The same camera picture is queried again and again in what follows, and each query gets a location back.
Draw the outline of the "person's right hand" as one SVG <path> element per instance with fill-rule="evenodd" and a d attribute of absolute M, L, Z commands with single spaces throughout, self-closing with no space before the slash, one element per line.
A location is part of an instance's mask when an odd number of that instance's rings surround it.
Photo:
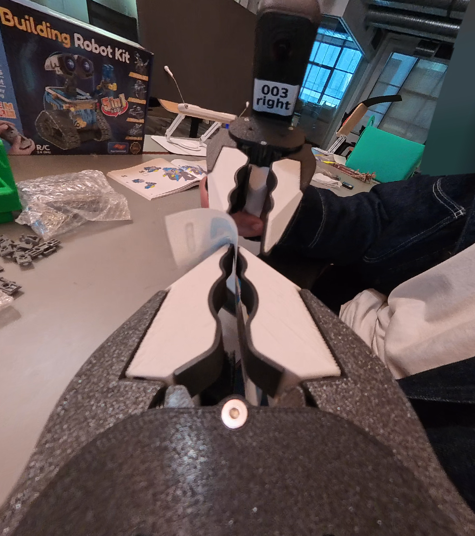
<path fill-rule="evenodd" d="M 204 176 L 199 183 L 199 192 L 201 200 L 201 208 L 208 209 L 209 199 L 208 199 L 208 187 L 207 187 L 207 176 Z M 237 211 L 230 216 L 233 218 L 234 223 L 236 224 L 238 235 L 249 241 L 259 242 L 263 233 L 263 221 L 260 217 L 252 215 L 246 211 Z"/>

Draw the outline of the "white desk lamp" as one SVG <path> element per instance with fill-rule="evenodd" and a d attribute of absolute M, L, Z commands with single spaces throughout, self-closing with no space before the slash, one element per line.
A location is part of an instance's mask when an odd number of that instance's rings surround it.
<path fill-rule="evenodd" d="M 228 128 L 230 123 L 237 119 L 231 113 L 213 111 L 199 106 L 188 104 L 183 99 L 181 102 L 159 99 L 164 110 L 174 113 L 175 117 L 167 127 L 165 135 L 146 135 L 145 141 L 150 139 L 163 148 L 167 153 L 188 157 L 205 157 L 207 142 L 221 127 Z M 210 126 L 199 138 L 175 137 L 174 132 L 185 118 L 199 119 L 209 122 Z"/>

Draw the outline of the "dark denim jacket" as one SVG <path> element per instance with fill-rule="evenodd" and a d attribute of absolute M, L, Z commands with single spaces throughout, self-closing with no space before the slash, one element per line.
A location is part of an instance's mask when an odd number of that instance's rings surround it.
<path fill-rule="evenodd" d="M 437 459 L 475 513 L 475 357 L 398 380 Z"/>

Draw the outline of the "open instruction booklet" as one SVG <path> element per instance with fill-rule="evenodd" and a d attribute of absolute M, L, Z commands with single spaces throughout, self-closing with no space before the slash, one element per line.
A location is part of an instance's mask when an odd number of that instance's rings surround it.
<path fill-rule="evenodd" d="M 167 161 L 157 158 L 127 169 L 110 171 L 107 178 L 152 200 L 197 186 L 206 174 L 206 160 Z"/>

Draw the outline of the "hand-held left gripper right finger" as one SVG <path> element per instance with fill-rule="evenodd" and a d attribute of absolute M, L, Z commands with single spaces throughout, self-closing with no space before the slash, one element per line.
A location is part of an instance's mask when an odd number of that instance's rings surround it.
<path fill-rule="evenodd" d="M 247 379 L 271 398 L 341 369 L 301 297 L 301 288 L 239 247 L 237 321 Z"/>

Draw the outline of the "grey desk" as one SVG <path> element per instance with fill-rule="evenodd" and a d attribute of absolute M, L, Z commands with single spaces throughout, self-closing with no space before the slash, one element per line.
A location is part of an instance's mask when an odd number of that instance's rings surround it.
<path fill-rule="evenodd" d="M 127 198 L 131 221 L 83 224 L 27 269 L 0 258 L 0 275 L 21 286 L 0 312 L 0 506 L 80 366 L 184 273 L 174 264 L 165 217 L 200 207 L 199 188 L 146 200 L 109 183 Z"/>

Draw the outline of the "dark blue toy box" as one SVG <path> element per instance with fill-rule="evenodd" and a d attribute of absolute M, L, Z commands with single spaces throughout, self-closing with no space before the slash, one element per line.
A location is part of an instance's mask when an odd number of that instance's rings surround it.
<path fill-rule="evenodd" d="M 153 54 L 32 1 L 0 1 L 0 123 L 23 155 L 143 152 Z"/>

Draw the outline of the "teal green box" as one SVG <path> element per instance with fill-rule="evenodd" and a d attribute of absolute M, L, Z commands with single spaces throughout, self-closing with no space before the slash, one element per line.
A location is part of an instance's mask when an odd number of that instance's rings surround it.
<path fill-rule="evenodd" d="M 346 160 L 346 167 L 375 175 L 379 183 L 408 179 L 419 167 L 425 145 L 367 126 Z"/>

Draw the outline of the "black partition panel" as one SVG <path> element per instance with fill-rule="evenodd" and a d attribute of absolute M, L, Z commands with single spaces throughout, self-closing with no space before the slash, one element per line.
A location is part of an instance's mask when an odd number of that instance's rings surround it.
<path fill-rule="evenodd" d="M 253 90 L 256 15 L 236 1 L 137 1 L 150 97 L 240 115 Z"/>

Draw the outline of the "blue and white sticker sheet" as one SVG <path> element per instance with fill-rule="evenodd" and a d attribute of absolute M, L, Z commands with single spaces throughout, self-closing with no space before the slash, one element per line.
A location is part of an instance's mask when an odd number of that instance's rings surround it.
<path fill-rule="evenodd" d="M 176 263 L 188 267 L 189 270 L 220 247 L 234 247 L 234 266 L 226 282 L 227 298 L 221 309 L 237 318 L 235 259 L 238 251 L 238 231 L 231 217 L 212 209 L 194 209 L 168 216 L 166 228 Z M 232 358 L 225 353 L 218 379 L 193 399 L 201 405 L 214 405 L 234 393 L 244 396 L 254 405 L 267 405 L 267 399 L 261 390 L 247 379 L 240 357 Z"/>

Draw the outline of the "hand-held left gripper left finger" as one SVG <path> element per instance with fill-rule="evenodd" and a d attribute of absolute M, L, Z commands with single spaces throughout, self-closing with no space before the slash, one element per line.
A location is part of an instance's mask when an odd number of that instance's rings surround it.
<path fill-rule="evenodd" d="M 214 384 L 225 360 L 218 313 L 233 266 L 234 247 L 222 246 L 168 287 L 126 378 L 183 385 L 192 396 Z"/>

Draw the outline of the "pile of grey brick connectors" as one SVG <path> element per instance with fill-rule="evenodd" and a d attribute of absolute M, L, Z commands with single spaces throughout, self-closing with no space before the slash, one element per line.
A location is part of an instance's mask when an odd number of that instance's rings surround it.
<path fill-rule="evenodd" d="M 62 243 L 55 238 L 44 240 L 37 235 L 21 234 L 17 241 L 0 235 L 0 291 L 9 297 L 17 297 L 22 286 L 4 276 L 3 263 L 12 263 L 22 270 L 34 268 L 34 263 L 48 258 L 61 249 Z"/>

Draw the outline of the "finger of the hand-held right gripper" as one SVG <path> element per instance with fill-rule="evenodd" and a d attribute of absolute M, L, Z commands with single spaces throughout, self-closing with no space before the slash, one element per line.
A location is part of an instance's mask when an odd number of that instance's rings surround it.
<path fill-rule="evenodd" d="M 207 175 L 209 208 L 231 214 L 249 171 L 249 159 L 239 149 L 223 147 Z"/>
<path fill-rule="evenodd" d="M 298 160 L 279 160 L 270 167 L 261 240 L 263 255 L 270 254 L 299 207 L 303 196 L 300 179 L 301 163 Z"/>

